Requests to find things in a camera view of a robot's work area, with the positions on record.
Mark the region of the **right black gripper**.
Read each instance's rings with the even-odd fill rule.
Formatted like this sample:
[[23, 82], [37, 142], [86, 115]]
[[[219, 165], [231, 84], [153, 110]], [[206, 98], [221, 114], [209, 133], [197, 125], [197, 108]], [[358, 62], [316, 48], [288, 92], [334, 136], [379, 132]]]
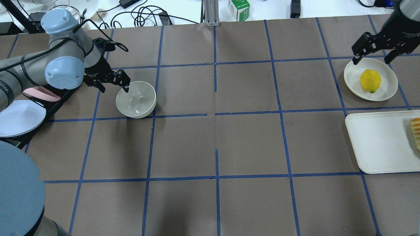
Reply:
[[352, 62], [358, 63], [366, 55], [380, 50], [390, 50], [384, 57], [384, 63], [389, 65], [402, 54], [411, 54], [420, 43], [420, 23], [400, 13], [393, 13], [384, 23], [381, 31], [375, 35], [364, 32], [352, 45], [354, 54]]

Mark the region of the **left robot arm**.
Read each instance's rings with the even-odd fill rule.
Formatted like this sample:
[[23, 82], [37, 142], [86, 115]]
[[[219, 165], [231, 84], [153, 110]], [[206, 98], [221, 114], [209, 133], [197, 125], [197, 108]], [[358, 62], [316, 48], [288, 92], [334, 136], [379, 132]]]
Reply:
[[[66, 9], [54, 9], [41, 19], [50, 36], [49, 49], [1, 61], [1, 111], [24, 90], [51, 85], [75, 89], [84, 82], [105, 91], [111, 83], [129, 91], [130, 78], [114, 72], [82, 24]], [[1, 141], [1, 235], [68, 236], [45, 215], [45, 184], [35, 162], [21, 149]]]

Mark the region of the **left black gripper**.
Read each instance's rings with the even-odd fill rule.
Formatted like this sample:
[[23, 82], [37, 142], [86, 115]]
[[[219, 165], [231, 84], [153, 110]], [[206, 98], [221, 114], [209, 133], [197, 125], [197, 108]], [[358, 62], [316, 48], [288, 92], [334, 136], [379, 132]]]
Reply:
[[85, 68], [83, 82], [89, 87], [97, 88], [101, 93], [105, 93], [104, 83], [110, 83], [122, 88], [125, 93], [129, 92], [131, 79], [122, 69], [114, 71], [103, 56], [99, 61], [88, 68]]

